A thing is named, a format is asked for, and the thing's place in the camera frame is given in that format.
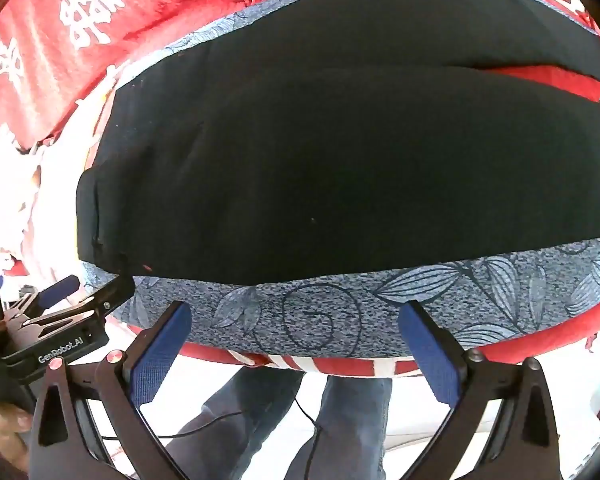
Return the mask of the person's left hand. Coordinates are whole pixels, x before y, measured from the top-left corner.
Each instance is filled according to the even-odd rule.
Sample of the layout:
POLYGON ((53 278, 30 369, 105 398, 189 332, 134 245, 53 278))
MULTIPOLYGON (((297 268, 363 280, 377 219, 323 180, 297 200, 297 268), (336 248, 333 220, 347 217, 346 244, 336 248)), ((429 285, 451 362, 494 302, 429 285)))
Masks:
POLYGON ((32 428, 33 417, 18 406, 0 404, 0 455, 16 469, 29 472, 29 449, 22 435, 32 428))

